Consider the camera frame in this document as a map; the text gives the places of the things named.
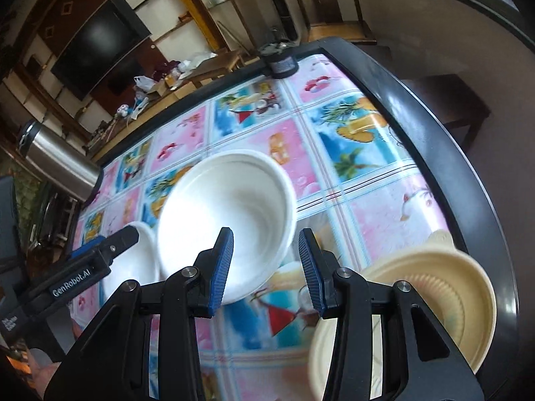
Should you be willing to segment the person's left hand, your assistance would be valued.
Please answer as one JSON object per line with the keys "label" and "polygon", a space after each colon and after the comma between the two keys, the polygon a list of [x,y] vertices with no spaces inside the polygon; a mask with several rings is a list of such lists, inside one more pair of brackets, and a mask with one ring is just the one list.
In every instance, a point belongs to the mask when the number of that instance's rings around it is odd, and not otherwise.
{"label": "person's left hand", "polygon": [[31,369],[34,388],[38,396],[43,399],[46,387],[61,363],[52,362],[52,359],[40,349],[29,349],[28,365]]}

